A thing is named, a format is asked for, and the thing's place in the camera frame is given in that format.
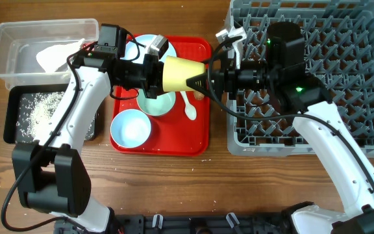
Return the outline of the yellow plastic cup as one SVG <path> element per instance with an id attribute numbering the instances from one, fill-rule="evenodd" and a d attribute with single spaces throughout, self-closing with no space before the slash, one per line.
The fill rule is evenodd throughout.
<path id="1" fill-rule="evenodd" d="M 162 88 L 165 92 L 193 91 L 186 80 L 206 72 L 202 62 L 167 56 L 162 74 Z"/>

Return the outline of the green bowl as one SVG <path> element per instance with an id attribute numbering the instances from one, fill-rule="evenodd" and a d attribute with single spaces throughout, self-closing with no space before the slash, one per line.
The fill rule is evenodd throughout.
<path id="1" fill-rule="evenodd" d="M 143 90 L 139 90 L 136 101 L 140 110 L 144 113 L 150 116 L 163 116 L 174 107 L 176 94 L 174 92 L 168 92 L 157 96 L 156 99 L 151 99 L 146 98 Z"/>

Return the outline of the small light blue bowl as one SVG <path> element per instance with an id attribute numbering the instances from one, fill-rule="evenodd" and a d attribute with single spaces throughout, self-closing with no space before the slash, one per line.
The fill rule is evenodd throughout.
<path id="1" fill-rule="evenodd" d="M 127 149 L 137 148 L 146 143 L 151 131 L 149 117 L 137 109 L 127 109 L 118 113 L 110 125 L 113 143 Z"/>

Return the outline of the red snack wrapper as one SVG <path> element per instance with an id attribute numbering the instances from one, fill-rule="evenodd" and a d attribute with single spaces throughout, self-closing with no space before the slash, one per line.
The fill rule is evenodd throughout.
<path id="1" fill-rule="evenodd" d="M 97 42 L 85 43 L 81 45 L 81 49 L 84 49 L 85 51 L 93 51 L 96 45 L 97 45 Z"/>

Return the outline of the white rice grains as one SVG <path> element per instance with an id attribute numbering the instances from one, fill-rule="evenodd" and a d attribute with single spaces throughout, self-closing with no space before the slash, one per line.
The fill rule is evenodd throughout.
<path id="1" fill-rule="evenodd" d="M 32 142 L 37 133 L 49 123 L 64 92 L 22 94 L 15 121 L 15 142 Z"/>

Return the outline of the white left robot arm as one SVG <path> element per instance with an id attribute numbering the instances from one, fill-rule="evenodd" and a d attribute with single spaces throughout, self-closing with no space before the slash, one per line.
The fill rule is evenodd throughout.
<path id="1" fill-rule="evenodd" d="M 143 47 L 125 28 L 104 24 L 97 41 L 66 54 L 72 76 L 54 115 L 32 142 L 17 143 L 12 151 L 16 179 L 1 209 L 5 227 L 8 204 L 17 194 L 24 208 L 48 213 L 52 222 L 72 231 L 121 233 L 114 210 L 91 195 L 81 150 L 93 117 L 115 86 L 141 89 L 149 98 L 163 93 L 162 57 L 168 39 L 158 35 L 146 44 L 145 53 L 137 53 L 141 64 L 125 59 L 128 43 Z"/>

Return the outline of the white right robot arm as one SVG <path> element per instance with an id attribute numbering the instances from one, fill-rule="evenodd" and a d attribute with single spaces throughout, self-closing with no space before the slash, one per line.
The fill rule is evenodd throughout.
<path id="1" fill-rule="evenodd" d="M 231 68 L 224 53 L 235 49 L 242 36 L 224 36 L 209 66 L 220 60 L 221 68 L 189 75 L 186 85 L 220 102 L 222 93 L 239 89 L 269 92 L 279 118 L 310 144 L 340 196 L 342 213 L 322 209 L 312 202 L 282 212 L 286 233 L 374 233 L 374 167 L 348 132 L 327 87 L 306 72 L 305 39 L 300 26 L 278 22 L 267 29 L 265 62 L 237 62 Z"/>

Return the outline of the grey dishwasher rack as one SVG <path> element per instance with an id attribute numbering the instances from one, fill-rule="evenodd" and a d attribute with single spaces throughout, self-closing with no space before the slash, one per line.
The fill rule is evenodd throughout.
<path id="1" fill-rule="evenodd" d="M 374 1 L 230 1 L 225 27 L 243 27 L 244 60 L 266 57 L 268 26 L 288 21 L 306 40 L 306 72 L 329 89 L 346 128 L 374 158 Z M 226 106 L 240 114 L 279 115 L 264 91 L 238 92 Z M 227 114 L 227 147 L 237 156 L 313 154 L 286 120 L 251 122 Z"/>

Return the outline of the black waste tray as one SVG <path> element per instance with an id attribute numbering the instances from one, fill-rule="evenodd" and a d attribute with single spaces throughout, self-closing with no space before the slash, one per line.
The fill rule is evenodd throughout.
<path id="1" fill-rule="evenodd" d="M 9 92 L 3 140 L 7 144 L 32 142 L 39 123 L 52 117 L 67 84 L 16 86 Z"/>

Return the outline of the clear plastic waste bin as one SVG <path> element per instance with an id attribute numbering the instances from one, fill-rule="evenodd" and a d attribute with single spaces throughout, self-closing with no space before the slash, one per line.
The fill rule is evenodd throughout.
<path id="1" fill-rule="evenodd" d="M 71 72 L 66 60 L 54 72 L 46 72 L 37 61 L 44 49 L 83 39 L 94 42 L 99 36 L 96 19 L 53 19 L 0 24 L 0 79 L 6 89 L 15 86 L 67 84 Z"/>

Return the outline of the brown carrot piece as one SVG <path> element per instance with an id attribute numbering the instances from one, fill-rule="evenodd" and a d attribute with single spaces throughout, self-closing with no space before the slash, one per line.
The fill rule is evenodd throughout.
<path id="1" fill-rule="evenodd" d="M 193 93 L 193 95 L 194 95 L 194 98 L 195 98 L 196 100 L 203 100 L 204 97 L 205 97 L 204 94 L 202 94 L 202 93 L 200 93 L 200 92 L 196 92 L 196 91 Z"/>

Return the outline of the large light blue plate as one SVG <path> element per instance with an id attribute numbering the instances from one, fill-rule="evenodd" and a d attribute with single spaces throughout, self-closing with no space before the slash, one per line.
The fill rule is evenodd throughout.
<path id="1" fill-rule="evenodd" d="M 136 41 L 138 43 L 144 45 L 145 47 L 147 47 L 153 42 L 153 40 L 155 38 L 156 38 L 155 34 L 144 34 L 144 35 L 141 35 L 141 36 L 137 36 Z M 127 43 L 126 48 L 125 48 L 125 56 L 122 57 L 121 59 L 122 60 L 132 60 L 132 59 L 134 59 L 138 55 L 138 48 L 140 49 L 140 56 L 136 60 L 134 60 L 133 63 L 142 64 L 144 55 L 146 53 L 146 50 L 145 50 L 144 47 L 142 47 L 140 45 L 137 46 L 133 42 L 128 42 Z M 167 51 L 164 53 L 163 57 L 159 59 L 159 61 L 160 62 L 165 62 L 166 58 L 168 56 L 177 57 L 177 53 L 175 51 L 175 48 L 173 47 L 173 45 L 171 43 L 169 43 L 169 47 L 168 47 Z"/>

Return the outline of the white plastic spoon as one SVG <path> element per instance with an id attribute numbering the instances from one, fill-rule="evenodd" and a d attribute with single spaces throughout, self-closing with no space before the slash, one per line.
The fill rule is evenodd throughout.
<path id="1" fill-rule="evenodd" d="M 185 91 L 180 91 L 180 94 L 185 104 L 185 108 L 184 108 L 185 115 L 188 117 L 188 119 L 194 121 L 197 118 L 197 111 L 195 107 L 189 102 L 188 96 Z"/>

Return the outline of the red plastic tray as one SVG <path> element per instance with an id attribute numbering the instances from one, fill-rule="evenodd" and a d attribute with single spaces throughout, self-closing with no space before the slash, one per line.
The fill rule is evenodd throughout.
<path id="1" fill-rule="evenodd" d="M 211 56 L 210 44 L 200 37 L 168 36 L 178 57 L 201 62 Z M 136 148 L 124 148 L 111 140 L 111 145 L 121 153 L 146 155 L 172 155 L 195 157 L 208 147 L 210 126 L 210 99 L 196 100 L 193 92 L 186 93 L 189 102 L 197 110 L 197 119 L 185 115 L 185 104 L 180 94 L 175 106 L 161 117 L 151 116 L 152 131 L 144 144 Z"/>

